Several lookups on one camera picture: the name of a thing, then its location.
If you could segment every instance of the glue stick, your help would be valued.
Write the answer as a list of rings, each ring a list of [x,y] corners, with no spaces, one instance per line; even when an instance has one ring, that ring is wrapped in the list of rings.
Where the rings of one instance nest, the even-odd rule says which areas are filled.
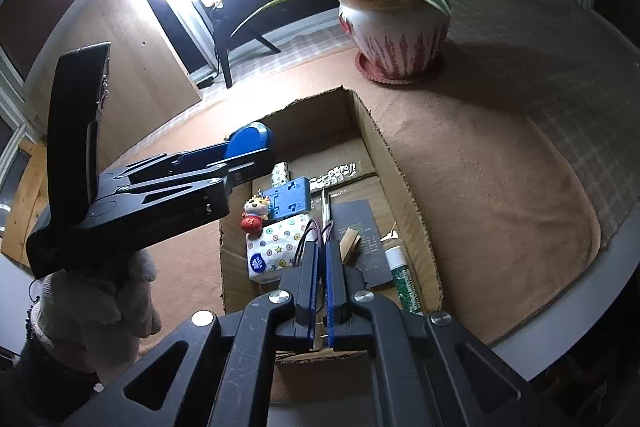
[[[406,265],[406,257],[402,247],[391,247],[385,251],[386,261],[389,263],[391,275],[394,276],[394,284],[398,290],[400,303],[405,311],[422,315],[420,309],[420,299],[418,292],[415,290],[414,280]]]

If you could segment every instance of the window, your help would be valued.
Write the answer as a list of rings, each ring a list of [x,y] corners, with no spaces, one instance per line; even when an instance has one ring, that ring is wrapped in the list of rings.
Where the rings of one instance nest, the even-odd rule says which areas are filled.
[[[6,220],[11,212],[11,205],[14,203],[15,192],[30,159],[29,153],[19,148],[4,177],[2,187],[0,187],[0,237],[4,235]]]
[[[11,129],[11,127],[9,127],[2,118],[0,118],[0,153],[7,146],[13,135],[14,130]]]
[[[640,48],[640,0],[594,0],[593,9]]]

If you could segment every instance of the blue gripper pad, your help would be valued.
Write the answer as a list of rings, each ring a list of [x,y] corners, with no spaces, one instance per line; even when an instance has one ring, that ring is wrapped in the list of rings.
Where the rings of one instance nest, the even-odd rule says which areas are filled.
[[[271,200],[269,222],[311,211],[311,191],[309,178],[296,178],[280,187],[263,192]]]
[[[250,123],[238,129],[229,139],[225,158],[235,158],[243,154],[269,148],[271,129],[260,122]]]

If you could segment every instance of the beige rug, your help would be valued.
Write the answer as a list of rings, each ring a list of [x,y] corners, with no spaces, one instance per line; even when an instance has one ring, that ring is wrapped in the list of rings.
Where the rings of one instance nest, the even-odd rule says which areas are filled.
[[[393,89],[364,80],[355,49],[243,82],[136,152],[190,150],[295,99],[340,84],[370,108],[406,176],[433,243],[445,307],[490,343],[539,312],[590,265],[595,213],[567,162],[482,68],[454,44],[436,80]],[[223,313],[217,223],[152,247],[163,330]]]

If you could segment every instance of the white wall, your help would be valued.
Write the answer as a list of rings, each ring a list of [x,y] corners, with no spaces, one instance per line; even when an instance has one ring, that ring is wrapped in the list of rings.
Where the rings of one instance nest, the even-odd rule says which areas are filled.
[[[0,254],[0,346],[20,353],[26,338],[25,320],[32,302],[29,285],[33,277]],[[40,283],[31,288],[35,298],[40,293]]]

